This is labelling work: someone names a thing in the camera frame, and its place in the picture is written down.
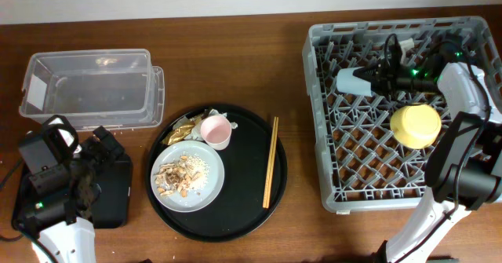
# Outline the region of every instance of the wooden tabletop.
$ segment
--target wooden tabletop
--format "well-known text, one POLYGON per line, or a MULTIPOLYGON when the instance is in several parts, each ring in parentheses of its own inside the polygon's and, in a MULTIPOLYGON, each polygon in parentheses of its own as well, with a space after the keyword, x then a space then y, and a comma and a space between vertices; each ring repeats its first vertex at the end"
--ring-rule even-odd
MULTIPOLYGON (((315 164, 315 134, 301 50, 313 24, 444 16, 487 19, 502 50, 502 6, 382 9, 333 13, 229 16, 187 19, 115 20, 0 27, 0 177, 20 157, 17 142, 39 124, 18 113, 27 62, 33 53, 78 49, 145 48, 164 69, 163 124, 117 131, 134 162, 129 222, 96 230, 98 262, 320 261, 366 256, 406 223, 412 210, 337 216, 321 204, 315 164), (200 243, 171 230, 154 212, 144 186, 146 155, 168 122, 194 106, 237 104, 266 119, 281 118, 278 135, 289 165, 286 193, 270 219, 229 243, 200 243)), ((81 134, 83 139, 88 134, 81 134)), ((10 227, 20 171, 0 194, 0 233, 10 227)), ((462 220, 435 249, 463 262, 502 258, 502 204, 482 207, 462 220)), ((0 243, 7 261, 35 262, 27 239, 0 243)))

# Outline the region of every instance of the pink cup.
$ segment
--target pink cup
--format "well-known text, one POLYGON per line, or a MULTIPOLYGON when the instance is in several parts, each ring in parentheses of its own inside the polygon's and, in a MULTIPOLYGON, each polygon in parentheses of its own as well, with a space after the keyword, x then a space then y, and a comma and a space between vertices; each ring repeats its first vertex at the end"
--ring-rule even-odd
POLYGON ((210 116, 201 125, 201 136, 204 141, 216 150, 225 149, 230 143, 232 126, 222 115, 210 116))

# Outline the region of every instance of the gray dish rack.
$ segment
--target gray dish rack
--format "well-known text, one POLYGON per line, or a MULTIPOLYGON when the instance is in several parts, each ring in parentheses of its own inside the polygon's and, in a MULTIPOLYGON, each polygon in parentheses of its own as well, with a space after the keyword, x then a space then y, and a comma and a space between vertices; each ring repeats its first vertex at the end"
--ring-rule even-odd
POLYGON ((322 204, 328 211, 348 214, 415 207, 425 189, 422 167, 436 143, 422 150, 403 147, 389 129, 390 117, 398 103, 420 102, 438 111, 442 133, 451 122, 440 96, 363 97, 336 91, 337 72, 377 61, 391 33, 399 41, 413 38, 415 46, 404 61, 411 68, 444 34, 461 35, 463 47, 486 72, 490 95, 501 108, 502 62, 488 24, 479 16, 312 26, 302 54, 314 115, 322 204))

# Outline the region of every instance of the chopsticks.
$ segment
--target chopsticks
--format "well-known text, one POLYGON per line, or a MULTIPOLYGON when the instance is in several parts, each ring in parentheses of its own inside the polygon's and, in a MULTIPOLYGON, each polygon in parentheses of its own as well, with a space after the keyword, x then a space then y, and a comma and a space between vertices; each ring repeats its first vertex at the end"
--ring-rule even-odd
POLYGON ((267 179, 265 180, 264 204, 263 208, 270 206, 270 191, 272 187, 272 176, 274 175, 275 149, 277 144, 277 129, 279 117, 274 117, 274 127, 272 128, 272 138, 270 140, 270 151, 268 152, 267 179))

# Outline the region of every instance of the black tray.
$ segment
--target black tray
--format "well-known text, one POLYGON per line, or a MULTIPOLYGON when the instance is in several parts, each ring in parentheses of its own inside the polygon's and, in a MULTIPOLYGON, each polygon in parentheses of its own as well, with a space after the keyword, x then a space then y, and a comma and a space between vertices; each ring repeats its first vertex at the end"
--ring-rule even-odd
POLYGON ((226 104, 207 105, 181 117, 190 118, 207 108, 226 112, 228 120, 238 124, 228 147, 217 151, 225 166, 225 180, 220 194, 208 206, 191 213, 171 211, 155 198, 150 183, 151 167, 157 156, 167 148, 160 141, 178 119, 171 122, 155 140, 147 160, 145 186, 151 205, 173 230, 189 239, 223 242, 252 232, 271 216, 286 189, 288 168, 284 148, 277 139, 270 208, 264 209, 262 204, 272 128, 252 112, 226 104))

